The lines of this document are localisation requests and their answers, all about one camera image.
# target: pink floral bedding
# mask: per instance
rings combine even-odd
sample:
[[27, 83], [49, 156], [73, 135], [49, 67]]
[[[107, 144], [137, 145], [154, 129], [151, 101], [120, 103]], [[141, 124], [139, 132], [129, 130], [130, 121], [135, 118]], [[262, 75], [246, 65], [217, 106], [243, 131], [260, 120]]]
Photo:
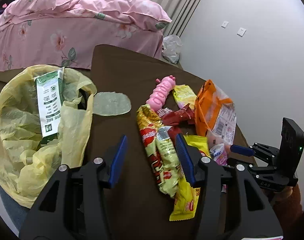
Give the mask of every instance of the pink floral bedding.
[[17, 0], [0, 15], [0, 71], [36, 64], [90, 69], [99, 44], [159, 58], [170, 22], [149, 0]]

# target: trash bag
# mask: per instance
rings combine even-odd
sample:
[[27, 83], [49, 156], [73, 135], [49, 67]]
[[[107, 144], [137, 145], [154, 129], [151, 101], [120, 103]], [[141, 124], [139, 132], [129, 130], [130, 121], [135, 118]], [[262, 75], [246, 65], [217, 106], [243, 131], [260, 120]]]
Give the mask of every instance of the trash bag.
[[182, 42], [178, 36], [170, 35], [165, 37], [163, 39], [163, 57], [169, 62], [176, 64], [179, 61], [181, 46]]
[[[58, 139], [40, 145], [42, 134], [33, 78], [57, 69], [50, 65], [28, 67], [0, 93], [0, 185], [27, 208], [32, 207], [60, 164], [70, 168], [82, 165], [90, 135], [97, 89], [80, 72], [65, 68]], [[84, 101], [79, 89], [88, 94], [86, 110], [78, 109]]]

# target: blue gripper pad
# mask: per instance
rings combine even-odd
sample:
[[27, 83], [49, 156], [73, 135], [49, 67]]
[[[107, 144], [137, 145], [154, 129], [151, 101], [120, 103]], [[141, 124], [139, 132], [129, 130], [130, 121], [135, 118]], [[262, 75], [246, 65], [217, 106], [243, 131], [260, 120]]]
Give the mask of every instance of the blue gripper pad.
[[198, 156], [195, 156], [194, 154], [193, 156], [189, 155], [188, 149], [194, 147], [187, 145], [187, 142], [185, 141], [183, 134], [176, 135], [175, 147], [181, 162], [181, 166], [183, 168], [185, 179], [187, 180], [188, 183], [191, 184], [191, 186], [193, 186], [196, 184], [194, 167], [200, 159], [200, 152], [199, 150], [197, 150], [199, 152]]
[[113, 188], [114, 185], [119, 180], [119, 176], [121, 174], [122, 166], [124, 163], [126, 150], [127, 150], [127, 137], [123, 135], [123, 137], [120, 140], [117, 152], [114, 155], [110, 168], [110, 178], [108, 180], [108, 184], [110, 185], [110, 188]]
[[241, 155], [244, 155], [244, 156], [251, 157], [251, 156], [254, 155], [254, 151], [252, 149], [245, 148], [245, 147], [238, 146], [238, 145], [234, 145], [234, 144], [231, 145], [230, 150], [233, 153], [238, 153], [238, 154], [241, 154]]

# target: blue fabric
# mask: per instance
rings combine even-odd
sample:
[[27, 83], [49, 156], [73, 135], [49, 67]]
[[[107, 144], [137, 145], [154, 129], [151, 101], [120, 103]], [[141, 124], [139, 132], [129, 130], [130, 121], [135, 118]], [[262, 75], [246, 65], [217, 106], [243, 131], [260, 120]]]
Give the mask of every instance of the blue fabric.
[[0, 196], [3, 201], [5, 210], [11, 218], [14, 226], [20, 231], [25, 217], [29, 211], [28, 208], [19, 205], [13, 198], [11, 198], [0, 186]]

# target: translucent oval pad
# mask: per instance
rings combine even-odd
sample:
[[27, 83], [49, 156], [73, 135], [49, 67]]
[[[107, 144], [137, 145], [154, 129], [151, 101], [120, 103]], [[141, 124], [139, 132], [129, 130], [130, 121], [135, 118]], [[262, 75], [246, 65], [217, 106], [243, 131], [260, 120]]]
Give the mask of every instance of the translucent oval pad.
[[123, 93], [100, 92], [94, 97], [93, 113], [102, 116], [125, 114], [131, 110], [131, 101]]

